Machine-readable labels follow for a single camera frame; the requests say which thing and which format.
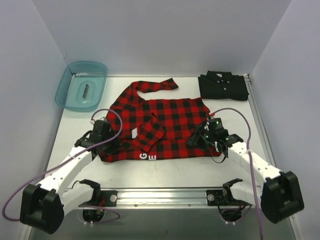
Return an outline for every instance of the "screw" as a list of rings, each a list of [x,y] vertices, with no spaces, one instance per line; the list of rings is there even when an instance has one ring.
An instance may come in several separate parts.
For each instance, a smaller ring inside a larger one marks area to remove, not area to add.
[[[213,200],[215,200],[215,196],[213,194],[208,194],[208,196],[206,197],[208,199],[208,201],[212,202]]]
[[[114,194],[112,194],[112,195],[110,196],[110,201],[111,201],[112,203],[114,203],[115,201],[117,201],[117,196],[114,195]]]

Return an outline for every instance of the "plastic container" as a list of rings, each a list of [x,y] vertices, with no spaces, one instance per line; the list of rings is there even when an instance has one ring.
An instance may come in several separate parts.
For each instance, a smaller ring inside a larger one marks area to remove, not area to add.
[[[107,67],[99,62],[69,64],[55,95],[56,104],[76,112],[96,110],[104,93],[107,73]]]

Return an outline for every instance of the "table surface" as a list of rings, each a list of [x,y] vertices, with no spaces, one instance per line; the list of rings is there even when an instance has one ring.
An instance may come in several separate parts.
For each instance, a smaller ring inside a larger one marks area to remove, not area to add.
[[[109,77],[106,80],[104,93],[98,109],[108,108],[121,92],[135,81],[161,82],[167,77]],[[196,77],[175,77],[178,90],[162,90],[139,95],[146,99],[182,99],[198,98],[200,91]],[[250,148],[262,158],[265,153],[260,141],[258,130],[248,101],[235,100],[203,100],[211,112],[221,108],[235,108],[248,119],[252,137]],[[99,112],[96,118],[106,115]],[[64,110],[54,142],[48,169],[58,165],[69,154],[77,139],[92,129],[90,118],[92,112],[74,112]],[[248,128],[240,115],[226,110],[216,114],[222,118],[223,126],[230,134],[237,134],[245,141],[248,139]],[[241,178],[250,183],[250,175],[231,159],[221,164],[210,157],[180,158],[166,160],[121,160],[102,162],[99,157],[88,164],[74,180],[90,179],[101,184],[101,188],[189,188],[189,187],[221,187],[222,184]]]

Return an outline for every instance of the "red shirt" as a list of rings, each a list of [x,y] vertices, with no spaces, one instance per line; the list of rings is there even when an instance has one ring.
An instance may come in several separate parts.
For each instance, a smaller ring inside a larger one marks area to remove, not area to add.
[[[122,147],[118,152],[100,154],[104,162],[118,160],[161,160],[219,156],[212,147],[203,151],[187,146],[187,140],[198,124],[207,120],[209,109],[202,98],[144,100],[142,93],[174,90],[174,80],[162,82],[135,81],[111,105],[123,121],[119,136]],[[118,118],[111,112],[106,116],[115,132],[120,128]]]

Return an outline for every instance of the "red and black plaid shirt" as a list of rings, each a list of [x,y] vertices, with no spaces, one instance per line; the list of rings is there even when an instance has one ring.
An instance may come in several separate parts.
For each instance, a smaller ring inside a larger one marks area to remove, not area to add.
[[[109,156],[102,153],[102,161],[111,163],[118,160],[219,156],[214,147],[211,152],[205,152],[186,144],[197,125],[206,121],[210,112],[201,97],[144,100],[137,93],[177,88],[178,85],[172,78],[162,82],[131,83],[110,107],[123,121],[123,129],[119,136],[122,147]],[[111,112],[106,118],[117,132],[120,128],[118,118]]]

